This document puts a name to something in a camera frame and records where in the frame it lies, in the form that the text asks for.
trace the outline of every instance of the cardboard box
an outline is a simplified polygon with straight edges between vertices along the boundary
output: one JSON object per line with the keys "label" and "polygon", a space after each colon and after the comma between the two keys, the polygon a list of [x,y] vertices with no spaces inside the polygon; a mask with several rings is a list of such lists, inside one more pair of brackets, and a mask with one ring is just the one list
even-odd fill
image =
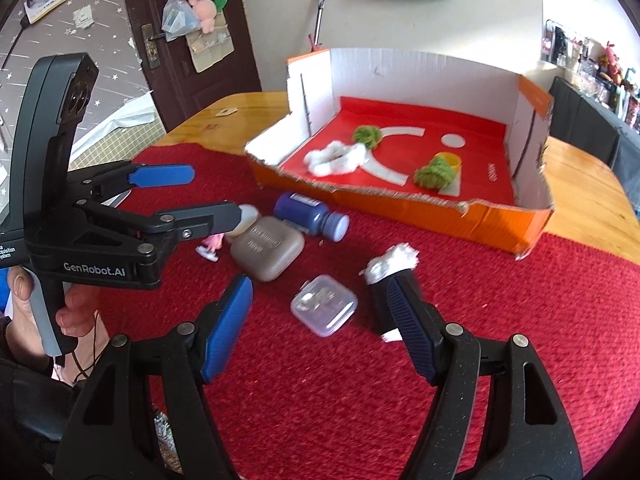
{"label": "cardboard box", "polygon": [[[553,100],[521,75],[425,52],[334,48],[289,60],[287,93],[290,114],[245,146],[261,185],[519,256],[553,213],[541,172]],[[360,119],[395,134],[370,152],[395,179],[376,180],[363,168],[317,178],[301,167],[310,149],[350,142]],[[408,134],[398,136],[403,128]],[[417,188],[418,167],[436,152],[457,152],[441,145],[444,132],[465,139],[458,151],[462,185],[453,192]],[[398,175],[408,177],[405,184]]]}

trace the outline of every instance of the white fluffy fabric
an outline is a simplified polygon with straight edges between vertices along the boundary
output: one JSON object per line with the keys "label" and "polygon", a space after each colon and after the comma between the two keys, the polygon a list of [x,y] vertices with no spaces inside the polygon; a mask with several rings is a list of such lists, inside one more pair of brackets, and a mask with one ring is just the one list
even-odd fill
{"label": "white fluffy fabric", "polygon": [[367,147],[360,142],[346,145],[334,140],[324,150],[308,152],[304,161],[313,176],[353,173],[367,161]]}
{"label": "white fluffy fabric", "polygon": [[409,244],[398,244],[382,256],[373,258],[362,273],[367,285],[373,285],[400,270],[415,269],[417,265],[418,251]]}

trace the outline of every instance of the person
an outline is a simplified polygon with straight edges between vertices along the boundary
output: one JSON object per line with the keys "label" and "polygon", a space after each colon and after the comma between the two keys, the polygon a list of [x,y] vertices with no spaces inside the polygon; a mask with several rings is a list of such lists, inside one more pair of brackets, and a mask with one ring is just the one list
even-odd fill
{"label": "person", "polygon": [[[0,317],[0,418],[30,446],[42,463],[52,463],[78,389],[52,379],[53,359],[45,354],[31,311],[31,275],[12,267],[7,276],[12,317]],[[72,285],[56,322],[68,336],[94,327],[99,288]]]}

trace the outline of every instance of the human hand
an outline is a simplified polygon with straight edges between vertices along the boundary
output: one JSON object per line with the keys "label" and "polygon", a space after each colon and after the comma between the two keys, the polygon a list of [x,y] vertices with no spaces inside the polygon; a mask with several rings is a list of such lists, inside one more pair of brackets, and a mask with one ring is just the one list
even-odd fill
{"label": "human hand", "polygon": [[[15,359],[22,365],[40,370],[49,363],[40,332],[31,311],[29,298],[33,292],[33,279],[22,267],[12,267],[7,276],[12,293],[14,314],[6,330],[6,340]],[[94,313],[98,306],[97,287],[73,284],[65,294],[66,306],[56,313],[56,322],[62,333],[82,337],[95,325]]]}
{"label": "human hand", "polygon": [[[33,292],[31,275],[22,267],[12,267],[9,269],[7,280],[13,297],[14,312],[18,310],[33,320],[29,302]],[[95,325],[94,313],[98,306],[99,290],[89,285],[71,285],[65,294],[66,306],[56,314],[56,321],[64,335],[82,337],[91,332]]]}

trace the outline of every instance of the door handle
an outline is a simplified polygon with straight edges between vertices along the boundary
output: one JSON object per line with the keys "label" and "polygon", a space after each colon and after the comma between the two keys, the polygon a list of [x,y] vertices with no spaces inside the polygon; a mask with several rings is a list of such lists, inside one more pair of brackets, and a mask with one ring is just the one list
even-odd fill
{"label": "door handle", "polygon": [[146,62],[148,62],[149,68],[153,70],[160,66],[156,40],[164,38],[164,32],[161,34],[154,34],[154,28],[151,23],[146,23],[140,28],[142,29],[142,39],[145,41]]}

